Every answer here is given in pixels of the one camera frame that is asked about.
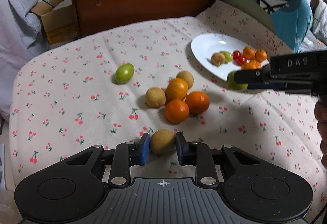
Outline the person right hand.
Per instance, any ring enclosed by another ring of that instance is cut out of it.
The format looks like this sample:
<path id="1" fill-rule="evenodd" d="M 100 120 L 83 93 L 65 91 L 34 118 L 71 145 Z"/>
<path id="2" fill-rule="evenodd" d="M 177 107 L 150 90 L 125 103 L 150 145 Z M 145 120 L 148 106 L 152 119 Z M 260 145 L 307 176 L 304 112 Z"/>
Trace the person right hand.
<path id="1" fill-rule="evenodd" d="M 320 101 L 315 105 L 315 118 L 317 119 L 317 129 L 321 136 L 320 150 L 322 152 L 321 163 L 327 167 L 327 108 Z"/>

